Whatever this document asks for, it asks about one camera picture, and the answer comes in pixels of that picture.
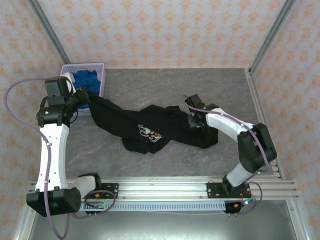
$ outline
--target black t-shirt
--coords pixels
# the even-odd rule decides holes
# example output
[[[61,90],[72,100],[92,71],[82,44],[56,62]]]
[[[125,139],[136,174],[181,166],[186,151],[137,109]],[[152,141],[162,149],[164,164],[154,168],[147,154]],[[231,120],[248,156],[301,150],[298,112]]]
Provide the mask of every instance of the black t-shirt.
[[[215,128],[189,128],[188,115],[179,106],[163,108],[150,105],[141,111],[123,110],[94,92],[87,93],[95,124],[121,137],[129,151],[156,153],[170,140],[202,149],[218,142],[218,130]]]

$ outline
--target printed graphic on shirt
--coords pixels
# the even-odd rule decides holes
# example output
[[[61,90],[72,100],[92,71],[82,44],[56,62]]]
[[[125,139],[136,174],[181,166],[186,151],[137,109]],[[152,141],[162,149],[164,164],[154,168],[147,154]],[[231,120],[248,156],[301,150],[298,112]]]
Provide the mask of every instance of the printed graphic on shirt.
[[[148,138],[149,141],[152,142],[152,143],[155,143],[158,140],[163,138],[163,136],[161,136],[160,134],[158,134],[158,133],[156,133],[154,131],[151,131],[149,128],[144,127],[141,124],[138,124],[138,128],[140,130],[141,136],[144,136],[144,137]]]

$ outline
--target patterned wallpaper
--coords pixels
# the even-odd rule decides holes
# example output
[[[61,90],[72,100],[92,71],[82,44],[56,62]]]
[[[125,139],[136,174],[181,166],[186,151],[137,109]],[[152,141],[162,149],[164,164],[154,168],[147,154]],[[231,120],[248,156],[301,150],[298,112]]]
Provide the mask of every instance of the patterned wallpaper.
[[[320,236],[320,4],[299,0],[254,81],[279,159]]]
[[[13,122],[2,99],[12,83],[56,76],[63,63],[26,0],[0,1],[0,35],[0,239],[11,240],[30,181],[39,174],[41,141]],[[10,93],[9,107],[25,123],[36,126],[45,94],[43,83],[24,83]]]
[[[285,0],[40,0],[72,63],[248,68]]]

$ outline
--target blue cloth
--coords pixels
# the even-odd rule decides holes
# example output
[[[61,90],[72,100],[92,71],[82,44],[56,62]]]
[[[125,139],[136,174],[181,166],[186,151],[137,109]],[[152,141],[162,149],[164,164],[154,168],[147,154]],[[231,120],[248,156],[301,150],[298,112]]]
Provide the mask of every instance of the blue cloth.
[[[97,78],[97,72],[89,70],[79,70],[76,73],[72,73],[75,83],[74,87],[84,87],[86,91],[91,91],[99,95],[100,92],[100,81]],[[88,109],[89,105],[79,107],[79,109]]]

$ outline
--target purple basket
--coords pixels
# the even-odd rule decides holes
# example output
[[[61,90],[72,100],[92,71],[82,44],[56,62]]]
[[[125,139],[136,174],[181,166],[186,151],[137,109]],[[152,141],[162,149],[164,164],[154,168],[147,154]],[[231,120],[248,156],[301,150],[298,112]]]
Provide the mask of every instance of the purple basket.
[[[104,96],[105,90],[105,80],[106,80],[106,72],[105,72],[105,64],[102,62],[97,63],[78,63],[78,64],[65,64],[62,66],[60,75],[65,73],[77,73],[79,70],[89,70],[96,71],[97,79],[100,81],[100,92],[99,96]],[[83,108],[78,110],[79,116],[89,116],[91,115],[89,108]]]

